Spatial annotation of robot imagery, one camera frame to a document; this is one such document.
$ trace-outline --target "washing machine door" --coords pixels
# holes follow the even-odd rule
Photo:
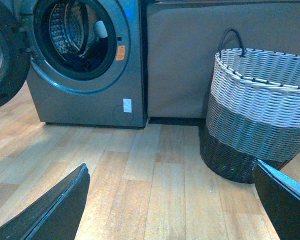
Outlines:
[[[28,74],[30,54],[21,30],[13,13],[0,1],[0,107],[19,92]]]

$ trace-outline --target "front-loading washing machine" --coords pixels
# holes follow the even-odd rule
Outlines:
[[[141,18],[139,0],[0,0],[0,105],[31,63],[27,84],[42,122],[144,127]]]

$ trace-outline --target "laundry basket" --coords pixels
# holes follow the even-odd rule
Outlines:
[[[222,50],[234,32],[240,48]],[[244,48],[227,29],[215,55],[202,158],[218,175],[253,183],[262,160],[280,170],[300,152],[300,56]]]

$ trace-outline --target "washing machine drum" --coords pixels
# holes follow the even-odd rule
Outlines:
[[[34,15],[38,46],[57,71],[90,80],[110,67],[116,54],[116,32],[97,1],[40,1]]]

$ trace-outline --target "wooden floor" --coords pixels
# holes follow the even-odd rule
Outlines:
[[[254,185],[202,161],[198,128],[40,122],[27,85],[0,108],[0,226],[81,163],[91,183],[77,240],[277,240]],[[300,154],[283,172],[300,182]]]

